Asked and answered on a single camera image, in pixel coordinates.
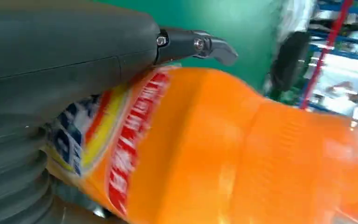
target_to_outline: red pole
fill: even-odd
[[[323,59],[327,53],[333,48],[334,42],[336,41],[336,37],[342,27],[342,24],[344,23],[346,19],[346,15],[348,14],[348,10],[353,4],[353,0],[345,0],[341,7],[341,12],[339,14],[339,17],[334,22],[333,29],[329,33],[329,36],[327,38],[327,47],[323,48],[322,53],[320,54],[319,60],[317,62],[316,68],[314,70],[314,73],[312,74],[311,80],[308,83],[307,88],[305,89],[304,93],[304,100],[300,105],[300,109],[305,109],[308,107],[309,98],[311,95],[311,92],[314,88],[314,85],[320,75],[320,70],[323,65]]]

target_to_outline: green wall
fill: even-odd
[[[276,50],[282,0],[100,0],[146,12],[163,26],[201,29],[226,39],[238,52],[232,67],[215,60],[189,58],[186,67],[227,71],[256,89],[262,86]]]

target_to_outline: metal screw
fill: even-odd
[[[166,44],[166,37],[165,36],[157,37],[157,46],[163,46],[165,44]]]
[[[204,48],[204,41],[200,38],[194,39],[194,46],[196,49],[201,50]]]

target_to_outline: yellow stripe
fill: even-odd
[[[58,164],[60,164],[62,168],[72,173],[75,172],[75,170],[62,159],[61,155],[58,154],[55,147],[51,145],[47,145],[45,147],[45,151],[53,160],[55,160]]]
[[[115,128],[115,123],[119,119],[121,108],[124,106],[126,96],[126,85],[121,85],[113,89],[113,96],[108,103],[108,108],[102,118],[101,124],[97,127],[93,138],[83,149],[82,167],[86,168],[95,161],[95,158],[104,150],[106,143],[111,138],[111,131]]]

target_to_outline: orange bottle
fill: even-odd
[[[330,224],[358,207],[358,129],[345,118],[211,69],[160,69],[104,96],[79,156],[52,144],[49,169],[132,224]]]

